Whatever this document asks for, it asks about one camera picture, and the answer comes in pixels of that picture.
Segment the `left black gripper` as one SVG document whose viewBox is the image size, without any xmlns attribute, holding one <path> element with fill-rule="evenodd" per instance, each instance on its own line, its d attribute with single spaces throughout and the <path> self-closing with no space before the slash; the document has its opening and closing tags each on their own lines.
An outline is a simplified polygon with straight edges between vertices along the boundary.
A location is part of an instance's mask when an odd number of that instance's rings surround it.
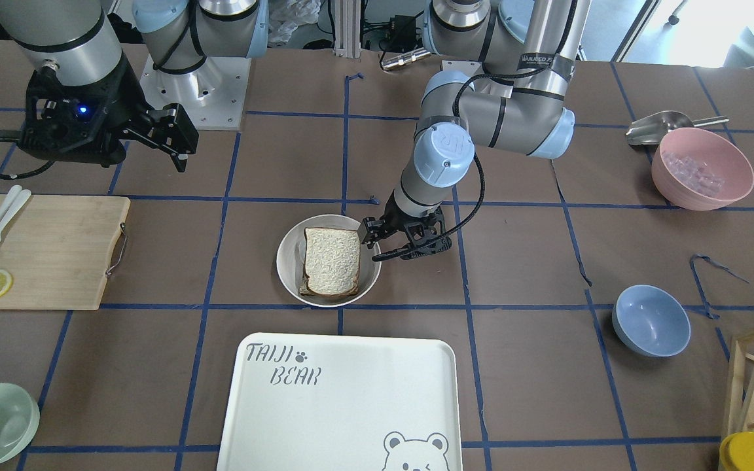
<svg viewBox="0 0 754 471">
<path fill-rule="evenodd" d="M 446 227 L 441 208 L 425 217 L 410 217 L 401 211 L 395 198 L 390 196 L 385 212 L 380 218 L 363 218 L 360 224 L 361 244 L 373 248 L 381 239 L 395 234 L 407 238 L 404 247 L 372 256 L 374 262 L 401 258 L 411 260 L 431 254 L 445 253 L 452 248 L 452 238 L 446 235 Z"/>
</svg>

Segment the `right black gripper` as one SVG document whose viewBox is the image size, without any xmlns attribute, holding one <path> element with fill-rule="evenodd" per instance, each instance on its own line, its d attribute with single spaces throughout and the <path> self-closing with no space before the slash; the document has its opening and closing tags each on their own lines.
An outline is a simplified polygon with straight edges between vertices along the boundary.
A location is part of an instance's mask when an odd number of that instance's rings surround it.
<svg viewBox="0 0 754 471">
<path fill-rule="evenodd" d="M 128 62 L 91 84 L 64 86 L 50 67 L 34 71 L 25 92 L 25 122 L 20 148 L 47 162 L 119 164 L 126 157 L 122 139 L 170 156 L 184 173 L 196 153 L 200 132 L 180 103 L 162 109 L 147 104 Z"/>
</svg>

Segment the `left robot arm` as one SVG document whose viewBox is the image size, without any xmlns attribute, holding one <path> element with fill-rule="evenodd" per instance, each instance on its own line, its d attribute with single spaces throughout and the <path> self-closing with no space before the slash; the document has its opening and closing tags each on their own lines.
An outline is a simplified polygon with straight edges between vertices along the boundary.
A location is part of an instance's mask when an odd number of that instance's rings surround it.
<svg viewBox="0 0 754 471">
<path fill-rule="evenodd" d="M 425 48 L 480 67 L 475 75 L 439 71 L 428 81 L 409 162 L 382 217 L 360 226 L 368 249 L 397 233 L 407 244 L 375 262 L 451 247 L 440 206 L 472 165 L 481 166 L 476 147 L 545 159 L 566 151 L 575 116 L 564 97 L 589 9 L 588 1 L 535 1 L 524 23 L 516 1 L 428 2 Z"/>
</svg>

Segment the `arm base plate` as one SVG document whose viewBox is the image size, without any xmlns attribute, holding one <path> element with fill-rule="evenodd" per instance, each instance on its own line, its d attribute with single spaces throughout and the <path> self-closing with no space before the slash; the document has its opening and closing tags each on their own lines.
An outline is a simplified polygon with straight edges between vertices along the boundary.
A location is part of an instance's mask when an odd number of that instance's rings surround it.
<svg viewBox="0 0 754 471">
<path fill-rule="evenodd" d="M 458 71 L 467 77 L 473 77 L 484 72 L 484 65 L 478 61 L 443 60 L 440 70 Z"/>
<path fill-rule="evenodd" d="M 198 130 L 239 131 L 252 63 L 249 58 L 207 58 L 197 71 L 171 75 L 155 71 L 148 57 L 139 84 L 155 108 L 180 103 Z"/>
</svg>

